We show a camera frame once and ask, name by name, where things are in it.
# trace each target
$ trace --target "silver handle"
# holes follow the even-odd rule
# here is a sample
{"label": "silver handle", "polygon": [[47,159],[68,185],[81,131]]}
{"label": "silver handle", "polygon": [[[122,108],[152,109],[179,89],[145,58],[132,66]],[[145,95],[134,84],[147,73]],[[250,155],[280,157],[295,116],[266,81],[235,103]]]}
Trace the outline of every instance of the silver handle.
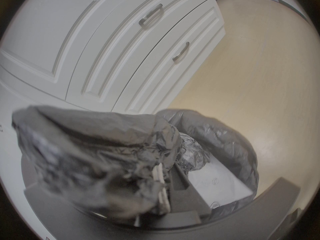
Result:
{"label": "silver handle", "polygon": [[188,49],[190,43],[189,42],[186,42],[186,46],[183,48],[183,50],[181,52],[179,52],[179,54],[175,57],[173,57],[173,61],[175,62],[178,58],[181,57],[181,55]]}
{"label": "silver handle", "polygon": [[160,10],[162,8],[162,3],[158,4],[153,10],[149,11],[146,16],[144,16],[141,20],[139,20],[139,25],[143,26],[143,23],[149,19],[157,10]]}

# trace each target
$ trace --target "beige floor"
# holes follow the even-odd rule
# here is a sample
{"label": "beige floor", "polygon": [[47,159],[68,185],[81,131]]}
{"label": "beige floor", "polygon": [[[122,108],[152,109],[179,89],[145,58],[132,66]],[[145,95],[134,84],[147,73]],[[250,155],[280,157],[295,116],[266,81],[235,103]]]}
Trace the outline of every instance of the beige floor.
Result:
{"label": "beige floor", "polygon": [[241,132],[258,156],[258,195],[278,177],[301,187],[305,208],[320,182],[320,39],[271,0],[218,0],[226,35],[171,103]]}

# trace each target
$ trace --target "white paper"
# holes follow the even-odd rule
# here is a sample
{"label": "white paper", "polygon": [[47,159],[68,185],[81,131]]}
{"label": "white paper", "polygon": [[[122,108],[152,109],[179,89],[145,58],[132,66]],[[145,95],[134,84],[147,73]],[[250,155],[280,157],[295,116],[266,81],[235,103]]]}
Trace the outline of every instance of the white paper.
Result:
{"label": "white paper", "polygon": [[189,172],[189,181],[203,200],[214,209],[253,194],[242,181],[210,154],[210,162]]}

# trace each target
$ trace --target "black trash bag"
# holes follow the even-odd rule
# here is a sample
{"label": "black trash bag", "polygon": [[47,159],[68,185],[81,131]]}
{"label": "black trash bag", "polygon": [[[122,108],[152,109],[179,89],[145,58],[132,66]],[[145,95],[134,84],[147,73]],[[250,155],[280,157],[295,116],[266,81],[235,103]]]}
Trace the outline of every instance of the black trash bag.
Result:
{"label": "black trash bag", "polygon": [[188,176],[189,172],[200,170],[210,161],[210,153],[189,135],[180,133],[182,139],[181,151],[176,158],[176,162],[182,171]]}
{"label": "black trash bag", "polygon": [[259,182],[257,155],[245,137],[217,119],[196,111],[166,109],[157,115],[177,127],[179,132],[194,138],[253,191],[249,197],[213,209],[211,220],[229,215],[254,199]]}
{"label": "black trash bag", "polygon": [[181,148],[178,130],[156,115],[30,106],[12,115],[18,144],[40,186],[86,211],[129,219],[155,209]]}

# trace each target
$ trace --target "drawer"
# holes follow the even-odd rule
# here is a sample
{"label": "drawer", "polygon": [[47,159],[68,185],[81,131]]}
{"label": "drawer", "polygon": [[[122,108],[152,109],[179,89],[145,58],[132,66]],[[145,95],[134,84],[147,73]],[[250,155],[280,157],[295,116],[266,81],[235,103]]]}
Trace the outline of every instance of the drawer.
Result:
{"label": "drawer", "polygon": [[112,111],[152,114],[168,106],[222,39],[223,24],[215,0],[190,12],[150,52]]}
{"label": "drawer", "polygon": [[[206,0],[126,0],[88,42],[71,78],[66,101],[111,111],[121,92],[161,38]],[[144,23],[141,19],[154,13]]]}
{"label": "drawer", "polygon": [[0,65],[64,100],[86,44],[122,1],[26,0],[2,38]]}

